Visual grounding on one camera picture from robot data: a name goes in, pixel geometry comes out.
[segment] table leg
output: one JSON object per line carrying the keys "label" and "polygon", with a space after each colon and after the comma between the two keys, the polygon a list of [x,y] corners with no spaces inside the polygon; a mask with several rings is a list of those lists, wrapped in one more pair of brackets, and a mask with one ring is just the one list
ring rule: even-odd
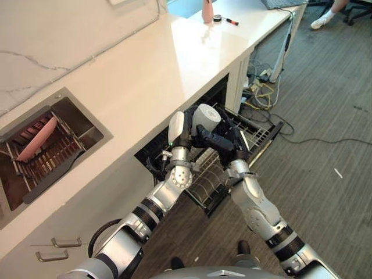
{"label": "table leg", "polygon": [[242,60],[237,61],[228,74],[225,107],[235,113],[238,113],[240,108],[250,55],[251,53],[248,53]]}
{"label": "table leg", "polygon": [[297,32],[297,29],[298,29],[298,26],[300,24],[300,21],[302,19],[302,16],[303,16],[303,13],[306,9],[306,5],[301,5],[301,7],[294,13],[294,19],[293,20],[293,27],[292,27],[292,32],[291,32],[291,40],[289,42],[289,46],[288,46],[288,49],[287,51],[285,51],[285,44],[286,44],[286,40],[287,40],[287,36],[285,36],[285,41],[283,43],[283,46],[280,50],[280,54],[279,54],[279,57],[275,63],[275,66],[274,66],[274,69],[273,69],[273,73],[271,74],[270,76],[270,82],[271,83],[275,83],[278,79],[278,76],[279,74],[281,73],[282,71],[282,64],[284,63],[285,61],[285,58],[287,57],[288,55],[288,52],[289,52],[289,48],[291,47],[293,41],[294,41],[294,38],[296,36],[296,32]]}

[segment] pink vase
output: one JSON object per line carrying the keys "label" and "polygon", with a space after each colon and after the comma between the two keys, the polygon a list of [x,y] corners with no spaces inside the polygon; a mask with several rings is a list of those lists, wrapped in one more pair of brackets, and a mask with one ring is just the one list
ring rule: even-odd
{"label": "pink vase", "polygon": [[213,20],[212,0],[203,0],[202,18],[204,23],[211,23]]}

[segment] gray carpet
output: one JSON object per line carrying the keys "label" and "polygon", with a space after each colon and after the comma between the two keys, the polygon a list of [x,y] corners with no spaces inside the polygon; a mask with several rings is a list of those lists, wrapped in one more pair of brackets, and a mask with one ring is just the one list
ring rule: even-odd
{"label": "gray carpet", "polygon": [[[272,112],[295,126],[293,141],[353,137],[372,142],[372,21],[365,17],[349,27],[340,15],[322,30],[310,31],[320,11],[305,13]],[[273,65],[286,30],[284,25],[252,57]],[[372,278],[372,146],[294,145],[277,137],[253,170],[283,218],[342,278]],[[250,243],[263,268],[284,274],[229,197],[208,219],[182,196],[144,246],[133,278],[162,272],[173,256],[186,266],[230,264],[240,239]]]}

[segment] drawer handle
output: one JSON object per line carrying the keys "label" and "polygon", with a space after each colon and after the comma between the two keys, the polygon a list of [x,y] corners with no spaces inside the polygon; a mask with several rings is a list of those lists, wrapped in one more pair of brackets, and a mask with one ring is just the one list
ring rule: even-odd
{"label": "drawer handle", "polygon": [[72,244],[58,244],[57,240],[53,237],[52,243],[55,248],[71,248],[71,247],[80,247],[81,246],[81,240],[80,237],[76,239],[77,243]]}
{"label": "drawer handle", "polygon": [[62,257],[50,257],[50,258],[48,258],[48,259],[44,259],[44,258],[41,256],[40,252],[36,252],[35,254],[36,254],[36,257],[37,257],[37,259],[39,260],[39,262],[46,263],[46,262],[54,262],[54,261],[56,261],[56,260],[67,260],[67,259],[69,258],[69,254],[68,254],[67,250],[63,251],[63,253],[64,253],[65,255],[62,256]]}

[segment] pink plate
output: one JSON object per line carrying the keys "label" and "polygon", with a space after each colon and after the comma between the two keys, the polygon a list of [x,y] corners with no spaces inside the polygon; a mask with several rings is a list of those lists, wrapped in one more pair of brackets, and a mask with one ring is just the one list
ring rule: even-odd
{"label": "pink plate", "polygon": [[37,133],[30,143],[22,150],[17,161],[26,161],[45,143],[57,126],[57,119],[52,117],[46,125]]}

